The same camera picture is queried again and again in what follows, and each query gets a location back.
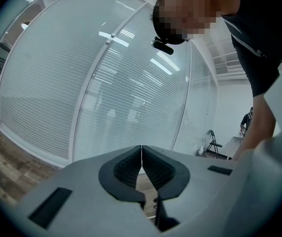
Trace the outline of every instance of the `wooden floor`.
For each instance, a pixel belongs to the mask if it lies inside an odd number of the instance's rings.
[[[39,183],[48,179],[59,168],[28,154],[0,132],[0,199],[15,205],[20,199],[35,188]],[[145,194],[145,214],[150,217],[156,212],[157,192],[147,175],[138,176],[138,191]]]

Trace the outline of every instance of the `black chair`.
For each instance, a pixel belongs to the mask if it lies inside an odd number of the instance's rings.
[[[216,142],[215,135],[214,135],[214,132],[212,130],[210,130],[210,133],[211,133],[211,136],[212,136],[212,141],[210,142],[210,144],[209,144],[209,146],[208,146],[208,148],[205,152],[209,152],[211,154],[214,154],[215,158],[217,158],[217,155],[219,153],[218,148],[222,148],[222,145],[220,145]]]

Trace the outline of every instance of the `man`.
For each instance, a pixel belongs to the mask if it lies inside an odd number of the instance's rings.
[[[251,84],[253,119],[233,159],[272,137],[276,120],[264,93],[279,76],[282,62],[282,0],[158,0],[153,25],[165,43],[180,44],[221,16]]]
[[[249,126],[250,126],[250,122],[253,116],[253,107],[250,109],[249,113],[245,114],[242,122],[241,122],[241,134],[243,134],[245,136]]]

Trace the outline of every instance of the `black hair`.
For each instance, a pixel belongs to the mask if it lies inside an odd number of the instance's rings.
[[[160,6],[164,5],[164,0],[157,0],[153,9],[153,14],[151,16],[151,21],[153,22],[153,26],[157,36],[162,40],[163,43],[169,44],[181,44],[185,40],[181,35],[173,34],[171,32],[171,28],[167,27],[167,23],[162,22],[160,19]]]

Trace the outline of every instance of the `black rectangular cutout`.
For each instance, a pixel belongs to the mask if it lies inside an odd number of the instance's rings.
[[[217,167],[217,166],[210,166],[208,168],[208,170],[220,173],[220,174],[224,174],[224,175],[231,175],[232,173],[232,169],[228,169],[228,168],[221,168],[221,167]]]
[[[57,188],[30,216],[29,219],[42,228],[47,228],[67,201],[72,191]]]

